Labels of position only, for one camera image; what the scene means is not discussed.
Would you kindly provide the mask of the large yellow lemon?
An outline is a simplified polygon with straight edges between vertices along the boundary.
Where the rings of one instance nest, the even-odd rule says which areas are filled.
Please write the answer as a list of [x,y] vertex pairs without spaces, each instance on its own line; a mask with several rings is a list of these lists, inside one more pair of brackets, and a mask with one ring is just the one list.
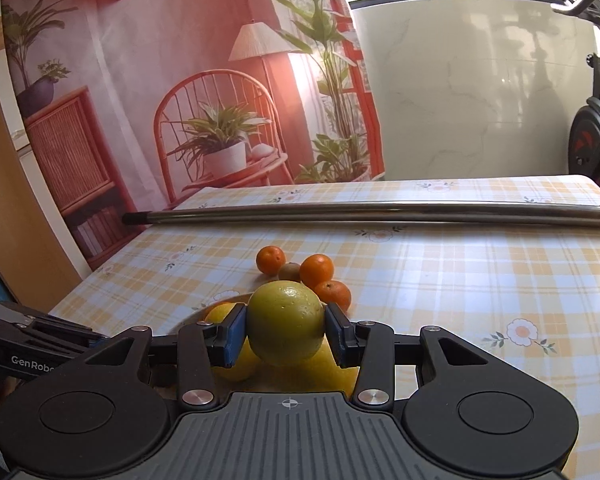
[[341,368],[332,356],[326,338],[314,356],[297,365],[263,364],[257,386],[273,392],[342,392],[350,396],[358,379],[358,368]]

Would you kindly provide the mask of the green round fruit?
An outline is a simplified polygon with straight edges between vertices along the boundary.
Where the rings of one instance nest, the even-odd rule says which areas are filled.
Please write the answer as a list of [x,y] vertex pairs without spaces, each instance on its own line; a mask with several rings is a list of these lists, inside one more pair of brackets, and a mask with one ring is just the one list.
[[247,304],[251,350],[273,366],[294,366],[320,350],[325,307],[315,292],[293,281],[261,285]]

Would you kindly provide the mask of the small yellow-green lemon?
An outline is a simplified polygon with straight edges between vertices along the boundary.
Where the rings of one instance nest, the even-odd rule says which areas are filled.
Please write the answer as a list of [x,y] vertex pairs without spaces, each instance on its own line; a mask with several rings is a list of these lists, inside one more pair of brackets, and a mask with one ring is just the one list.
[[232,384],[250,378],[260,365],[259,358],[251,350],[246,328],[246,312],[242,312],[226,332],[225,346],[220,353],[222,363],[213,367],[216,376]]

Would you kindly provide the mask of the small orange tangerine right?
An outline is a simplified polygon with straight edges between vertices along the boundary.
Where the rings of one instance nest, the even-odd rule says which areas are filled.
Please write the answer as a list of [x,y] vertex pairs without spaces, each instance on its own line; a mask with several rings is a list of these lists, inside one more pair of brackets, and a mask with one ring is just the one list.
[[336,304],[343,312],[347,312],[350,308],[351,291],[343,282],[335,280],[321,282],[315,286],[314,292],[324,304]]

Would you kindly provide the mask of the middle orange tangerine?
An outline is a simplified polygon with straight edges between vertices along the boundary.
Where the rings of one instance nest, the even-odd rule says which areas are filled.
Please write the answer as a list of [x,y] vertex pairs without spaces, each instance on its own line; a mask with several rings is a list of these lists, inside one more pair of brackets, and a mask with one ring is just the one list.
[[335,266],[332,259],[324,254],[310,255],[300,264],[300,280],[310,289],[317,285],[330,281],[335,274]]

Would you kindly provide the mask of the brown kiwi left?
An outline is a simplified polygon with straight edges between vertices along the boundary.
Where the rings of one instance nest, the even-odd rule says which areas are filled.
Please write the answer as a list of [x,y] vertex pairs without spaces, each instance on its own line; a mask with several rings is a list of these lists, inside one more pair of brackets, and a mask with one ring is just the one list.
[[294,262],[287,262],[283,264],[278,271],[277,277],[281,281],[293,281],[300,283],[300,264]]

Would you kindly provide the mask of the orange tangerine right centre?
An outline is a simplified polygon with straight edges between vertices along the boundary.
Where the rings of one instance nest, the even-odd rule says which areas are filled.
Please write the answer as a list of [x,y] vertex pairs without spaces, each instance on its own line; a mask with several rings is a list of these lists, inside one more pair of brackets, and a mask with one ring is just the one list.
[[256,255],[258,270],[267,276],[275,276],[286,263],[286,255],[282,248],[277,246],[262,247]]

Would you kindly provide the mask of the plaid floral tablecloth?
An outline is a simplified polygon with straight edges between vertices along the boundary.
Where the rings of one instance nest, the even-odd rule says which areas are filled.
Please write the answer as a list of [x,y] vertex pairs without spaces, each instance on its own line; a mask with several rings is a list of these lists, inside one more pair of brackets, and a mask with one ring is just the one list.
[[[185,207],[366,202],[498,202],[600,208],[582,176],[209,188]],[[600,228],[471,224],[157,226],[140,234],[55,307],[112,335],[170,332],[189,315],[261,281],[260,248],[294,262],[329,256],[351,315],[415,333],[439,325],[568,396],[580,432],[566,473],[600,479]]]

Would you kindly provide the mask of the long metal rod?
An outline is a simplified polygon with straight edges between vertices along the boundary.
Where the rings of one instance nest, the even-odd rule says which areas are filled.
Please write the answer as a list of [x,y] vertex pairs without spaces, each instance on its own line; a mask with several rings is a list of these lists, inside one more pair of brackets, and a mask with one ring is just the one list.
[[419,222],[600,229],[600,205],[498,202],[286,203],[122,214],[126,226],[254,222]]

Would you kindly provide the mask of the printed room backdrop curtain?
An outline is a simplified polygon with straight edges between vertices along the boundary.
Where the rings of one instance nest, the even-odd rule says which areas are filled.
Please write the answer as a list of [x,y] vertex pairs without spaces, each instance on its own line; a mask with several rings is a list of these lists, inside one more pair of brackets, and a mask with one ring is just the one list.
[[128,211],[384,172],[346,0],[1,0],[1,12],[24,132],[91,268],[136,235]]

